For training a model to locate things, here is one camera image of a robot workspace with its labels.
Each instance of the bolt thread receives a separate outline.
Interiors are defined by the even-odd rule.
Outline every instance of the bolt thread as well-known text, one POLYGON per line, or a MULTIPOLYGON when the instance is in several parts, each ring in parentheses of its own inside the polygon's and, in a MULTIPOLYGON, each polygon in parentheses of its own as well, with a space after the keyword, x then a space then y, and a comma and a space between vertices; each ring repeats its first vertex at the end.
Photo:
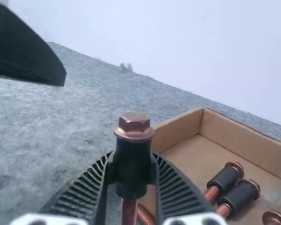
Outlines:
POLYGON ((220 190, 217 186, 211 186, 208 190, 204 193, 204 196, 210 201, 213 202, 217 196, 219 195, 220 190))
POLYGON ((218 206, 215 211, 222 217, 227 218, 231 213, 231 208, 228 204, 223 203, 222 205, 218 206))
POLYGON ((121 203, 121 225, 136 225, 138 200, 127 200, 122 198, 121 203))
POLYGON ((150 212, 140 204, 137 207, 137 218, 142 225, 156 225, 155 219, 150 212))

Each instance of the felt surface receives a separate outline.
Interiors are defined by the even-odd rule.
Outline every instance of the felt surface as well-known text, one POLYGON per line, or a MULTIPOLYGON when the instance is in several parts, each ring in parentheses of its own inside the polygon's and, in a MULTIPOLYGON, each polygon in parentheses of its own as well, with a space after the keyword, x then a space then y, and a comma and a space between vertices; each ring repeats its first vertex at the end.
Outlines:
MULTIPOLYGON (((114 150, 113 129, 126 111, 147 112, 154 124, 209 107, 281 141, 280 125, 49 45, 67 70, 64 87, 0 77, 0 225, 38 211, 73 175, 114 150)), ((113 189, 107 225, 119 224, 113 189)))

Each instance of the bolt with rubber sleeve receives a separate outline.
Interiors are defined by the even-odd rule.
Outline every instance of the bolt with rubber sleeve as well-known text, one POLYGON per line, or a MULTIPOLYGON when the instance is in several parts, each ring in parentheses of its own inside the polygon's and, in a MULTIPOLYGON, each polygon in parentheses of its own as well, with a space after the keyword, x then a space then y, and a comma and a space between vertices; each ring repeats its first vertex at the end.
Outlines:
POLYGON ((217 197, 224 195, 244 177, 244 167, 238 162, 227 162, 208 183, 204 196, 213 202, 217 197))
POLYGON ((260 186, 254 180, 241 180, 225 196, 217 200, 216 212, 222 217, 234 216, 260 196, 260 186))
POLYGON ((140 112, 123 114, 114 130, 117 147, 113 162, 116 165, 116 194, 122 198, 121 225, 136 224, 138 199, 147 192, 154 133, 149 117, 140 112))
POLYGON ((262 216, 263 225, 281 225, 281 212, 267 211, 262 216))

